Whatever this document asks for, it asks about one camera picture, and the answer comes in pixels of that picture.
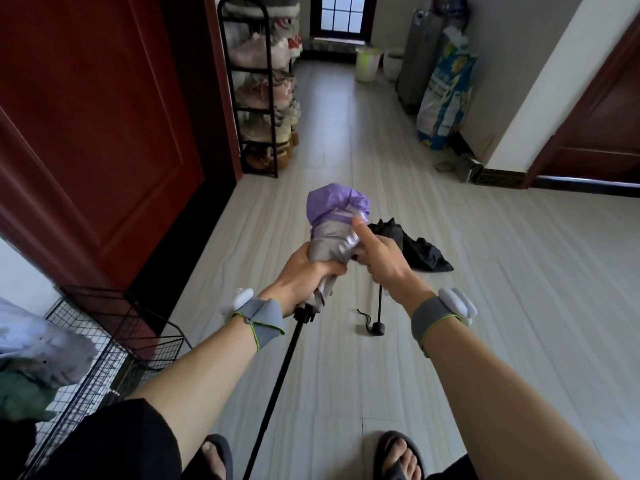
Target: wire basket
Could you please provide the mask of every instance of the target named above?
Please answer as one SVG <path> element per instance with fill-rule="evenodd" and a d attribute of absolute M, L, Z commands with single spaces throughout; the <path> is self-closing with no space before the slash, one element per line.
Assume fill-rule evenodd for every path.
<path fill-rule="evenodd" d="M 123 400 L 192 348 L 178 326 L 142 308 L 128 293 L 83 287 L 62 292 L 45 319 L 88 337 L 98 354 L 80 383 L 58 390 L 47 408 L 57 414 L 38 423 L 36 447 L 21 479 L 34 475 L 85 416 Z M 160 336 L 147 324 L 159 319 L 166 322 Z"/>

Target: gray wrist strap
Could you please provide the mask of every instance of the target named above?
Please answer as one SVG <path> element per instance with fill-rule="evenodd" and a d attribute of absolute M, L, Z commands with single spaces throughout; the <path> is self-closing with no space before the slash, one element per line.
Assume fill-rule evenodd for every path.
<path fill-rule="evenodd" d="M 427 330 L 436 322 L 447 317 L 455 317 L 460 320 L 460 317 L 453 313 L 449 307 L 444 304 L 443 300 L 437 296 L 423 301 L 413 312 L 411 317 L 411 334 L 418 342 L 420 350 L 422 350 L 425 357 L 428 358 L 429 355 L 422 348 L 424 334 L 427 333 Z"/>
<path fill-rule="evenodd" d="M 280 304 L 273 298 L 267 301 L 251 298 L 238 308 L 233 315 L 244 317 L 245 322 L 251 325 L 258 350 L 267 345 L 272 339 L 285 333 L 284 318 L 282 318 Z"/>

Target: tile floor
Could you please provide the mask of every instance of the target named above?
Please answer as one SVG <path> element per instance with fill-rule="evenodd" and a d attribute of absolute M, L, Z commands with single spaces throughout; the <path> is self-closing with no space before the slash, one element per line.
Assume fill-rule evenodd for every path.
<path fill-rule="evenodd" d="M 353 66 L 303 62 L 301 144 L 279 179 L 238 184 L 172 314 L 192 342 L 218 329 L 223 297 L 260 290 L 308 238 L 307 193 L 331 182 L 368 195 L 372 219 L 395 217 L 439 247 L 455 271 L 425 274 L 465 290 L 473 331 L 530 382 L 623 478 L 640 470 L 640 200 L 462 185 L 433 164 L 450 157 L 415 139 L 391 84 Z M 429 472 L 465 451 L 407 317 L 383 298 L 382 338 L 364 333 L 377 293 L 349 267 L 303 329 L 253 478 L 366 479 L 377 432 L 410 434 Z M 289 323 L 290 331 L 294 324 Z M 288 338 L 252 363 L 217 432 L 241 476 Z"/>

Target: flip-flop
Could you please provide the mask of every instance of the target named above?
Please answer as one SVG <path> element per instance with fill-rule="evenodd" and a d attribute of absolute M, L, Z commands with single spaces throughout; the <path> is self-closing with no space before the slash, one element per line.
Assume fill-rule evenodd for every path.
<path fill-rule="evenodd" d="M 421 480 L 425 478 L 424 463 L 422 462 L 422 457 L 420 456 L 420 452 L 418 451 L 418 447 L 415 443 L 399 431 L 388 431 L 382 435 L 378 441 L 376 454 L 373 458 L 373 480 L 408 480 L 402 471 L 400 459 L 398 459 L 398 461 L 396 461 L 384 474 L 382 473 L 382 465 L 384 464 L 385 459 L 389 456 L 391 447 L 399 438 L 404 439 L 407 447 L 418 459 L 418 466 L 420 467 L 421 472 L 420 478 Z"/>
<path fill-rule="evenodd" d="M 204 444 L 206 442 L 210 442 L 216 447 L 220 460 L 222 460 L 222 463 L 227 470 L 226 480 L 234 480 L 234 463 L 231 457 L 231 448 L 229 447 L 228 441 L 221 435 L 209 435 L 202 443 Z M 216 475 L 211 471 L 209 462 L 201 449 L 198 449 L 198 452 L 189 462 L 187 468 L 184 469 L 180 478 L 182 480 L 222 480 L 219 475 Z"/>

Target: white bucket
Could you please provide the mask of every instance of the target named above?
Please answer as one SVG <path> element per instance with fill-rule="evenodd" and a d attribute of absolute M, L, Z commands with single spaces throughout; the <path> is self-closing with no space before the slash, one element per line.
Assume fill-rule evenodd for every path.
<path fill-rule="evenodd" d="M 380 65 L 380 51 L 377 48 L 358 47 L 356 49 L 356 80 L 371 82 L 376 79 Z"/>
<path fill-rule="evenodd" d="M 401 48 L 389 48 L 385 50 L 385 57 L 382 59 L 382 69 L 385 72 L 385 79 L 395 82 L 400 76 L 402 69 L 402 57 L 404 50 Z"/>

